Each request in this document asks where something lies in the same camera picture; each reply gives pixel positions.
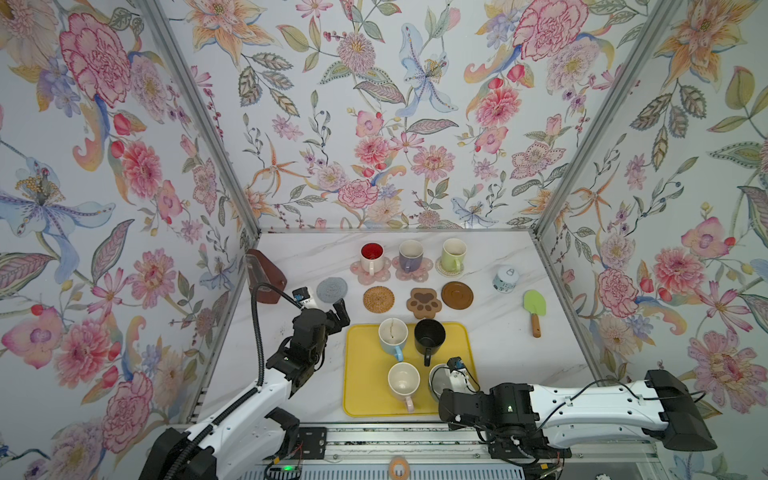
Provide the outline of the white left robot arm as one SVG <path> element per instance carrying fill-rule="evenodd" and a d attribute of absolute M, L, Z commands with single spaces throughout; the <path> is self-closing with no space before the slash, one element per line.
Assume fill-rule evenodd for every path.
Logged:
<path fill-rule="evenodd" d="M 324 312 L 303 308 L 293 335 L 266 361 L 240 396 L 185 431 L 169 428 L 150 449 L 141 479 L 236 479 L 259 461 L 280 461 L 300 449 L 300 420 L 283 405 L 324 359 L 328 337 L 350 325 L 345 302 Z"/>

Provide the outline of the pink flower coaster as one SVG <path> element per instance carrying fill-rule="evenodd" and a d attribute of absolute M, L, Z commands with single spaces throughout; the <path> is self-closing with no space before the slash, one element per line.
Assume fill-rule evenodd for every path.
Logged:
<path fill-rule="evenodd" d="M 429 279 L 429 273 L 434 268 L 434 263 L 429 258 L 423 258 L 420 267 L 413 272 L 405 272 L 400 265 L 400 260 L 395 257 L 392 260 L 392 266 L 395 269 L 395 277 L 399 281 L 413 281 L 416 283 L 425 283 Z"/>
<path fill-rule="evenodd" d="M 350 271 L 357 276 L 361 285 L 386 282 L 391 278 L 392 261 L 384 256 L 376 260 L 359 259 L 350 265 Z"/>

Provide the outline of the tan rattan round coaster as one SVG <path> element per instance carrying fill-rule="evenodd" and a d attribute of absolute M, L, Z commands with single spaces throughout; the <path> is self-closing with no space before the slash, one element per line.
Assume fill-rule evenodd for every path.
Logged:
<path fill-rule="evenodd" d="M 384 286 L 371 287 L 363 294 L 363 306 L 366 310 L 376 314 L 386 313 L 395 303 L 395 295 L 392 290 Z"/>

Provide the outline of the grey-blue woven round coaster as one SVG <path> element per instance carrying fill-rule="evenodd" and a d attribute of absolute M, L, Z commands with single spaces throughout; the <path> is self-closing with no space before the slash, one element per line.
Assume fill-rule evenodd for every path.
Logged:
<path fill-rule="evenodd" d="M 317 297 L 327 304 L 343 300 L 348 292 L 347 282 L 340 277 L 329 277 L 321 281 L 316 289 Z"/>

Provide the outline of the white mug blue handle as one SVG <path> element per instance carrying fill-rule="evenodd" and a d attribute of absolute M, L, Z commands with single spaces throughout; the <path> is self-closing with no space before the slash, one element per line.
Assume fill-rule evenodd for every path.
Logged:
<path fill-rule="evenodd" d="M 446 363 L 435 365 L 429 373 L 428 387 L 432 398 L 438 402 L 445 390 L 452 391 L 452 375 Z"/>

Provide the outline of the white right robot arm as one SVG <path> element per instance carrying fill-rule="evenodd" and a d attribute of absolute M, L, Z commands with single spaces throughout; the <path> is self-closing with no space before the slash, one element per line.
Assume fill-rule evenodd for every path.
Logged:
<path fill-rule="evenodd" d="M 495 448 L 534 456 L 582 443 L 649 438 L 666 449 L 716 449 L 692 392 L 665 370 L 629 384 L 597 380 L 581 388 L 502 383 L 488 391 L 445 389 L 440 419 L 480 432 Z"/>

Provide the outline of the red inside white mug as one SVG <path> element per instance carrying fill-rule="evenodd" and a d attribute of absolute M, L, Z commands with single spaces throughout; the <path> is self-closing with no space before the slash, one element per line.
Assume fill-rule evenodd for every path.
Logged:
<path fill-rule="evenodd" d="M 369 276 L 375 276 L 385 266 L 384 248 L 380 243 L 369 242 L 360 250 L 360 266 Z"/>

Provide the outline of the brown paw print coaster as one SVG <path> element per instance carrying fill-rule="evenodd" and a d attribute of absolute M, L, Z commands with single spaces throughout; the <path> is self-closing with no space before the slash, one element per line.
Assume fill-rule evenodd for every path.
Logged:
<path fill-rule="evenodd" d="M 413 288 L 406 308 L 417 320 L 434 319 L 442 310 L 443 304 L 434 289 Z"/>

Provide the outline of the light green mug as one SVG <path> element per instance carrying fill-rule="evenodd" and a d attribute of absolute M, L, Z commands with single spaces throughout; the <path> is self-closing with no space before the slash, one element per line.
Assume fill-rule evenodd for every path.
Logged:
<path fill-rule="evenodd" d="M 464 264 L 467 253 L 467 245 L 459 238 L 449 238 L 442 245 L 440 260 L 461 260 Z"/>

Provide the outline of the colourful zigzag woven coaster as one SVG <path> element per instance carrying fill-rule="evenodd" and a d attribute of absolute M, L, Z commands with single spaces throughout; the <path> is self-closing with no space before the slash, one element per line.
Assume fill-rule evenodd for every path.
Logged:
<path fill-rule="evenodd" d="M 464 264 L 461 260 L 439 260 L 435 267 L 441 275 L 449 278 L 458 278 L 464 273 Z"/>

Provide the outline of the dark brown round coaster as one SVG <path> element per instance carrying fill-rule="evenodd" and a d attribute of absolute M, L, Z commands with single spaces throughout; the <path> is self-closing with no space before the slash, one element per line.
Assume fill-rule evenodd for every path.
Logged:
<path fill-rule="evenodd" d="M 441 290 L 443 304 L 454 310 L 465 310 L 474 301 L 473 290 L 465 283 L 451 281 L 446 283 Z"/>

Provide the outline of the white mug purple handle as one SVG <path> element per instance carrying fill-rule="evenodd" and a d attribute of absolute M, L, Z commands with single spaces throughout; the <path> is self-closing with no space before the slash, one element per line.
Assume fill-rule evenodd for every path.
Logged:
<path fill-rule="evenodd" d="M 406 240 L 399 246 L 399 265 L 404 273 L 414 273 L 420 269 L 424 255 L 424 247 L 417 240 Z"/>

